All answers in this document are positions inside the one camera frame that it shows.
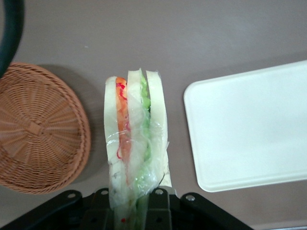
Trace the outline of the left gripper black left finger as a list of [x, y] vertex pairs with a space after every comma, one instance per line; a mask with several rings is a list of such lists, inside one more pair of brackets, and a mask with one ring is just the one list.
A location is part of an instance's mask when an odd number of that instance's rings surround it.
[[109, 203], [109, 189], [97, 190], [83, 216], [83, 230], [113, 230], [114, 213]]

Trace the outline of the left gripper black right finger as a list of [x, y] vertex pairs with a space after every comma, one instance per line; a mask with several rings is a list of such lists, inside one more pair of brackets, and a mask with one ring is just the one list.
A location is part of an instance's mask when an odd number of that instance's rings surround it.
[[174, 188], [156, 188], [149, 194], [145, 230], [175, 230], [171, 212], [171, 196]]

